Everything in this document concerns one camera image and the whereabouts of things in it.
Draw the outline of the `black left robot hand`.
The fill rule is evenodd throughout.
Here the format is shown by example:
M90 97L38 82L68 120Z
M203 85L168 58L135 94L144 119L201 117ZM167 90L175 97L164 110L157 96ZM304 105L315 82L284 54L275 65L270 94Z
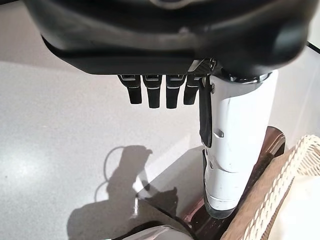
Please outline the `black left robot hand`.
M46 47L92 75L116 75L130 102L199 99L204 204L232 214L262 149L278 69L304 49L316 0L27 0Z

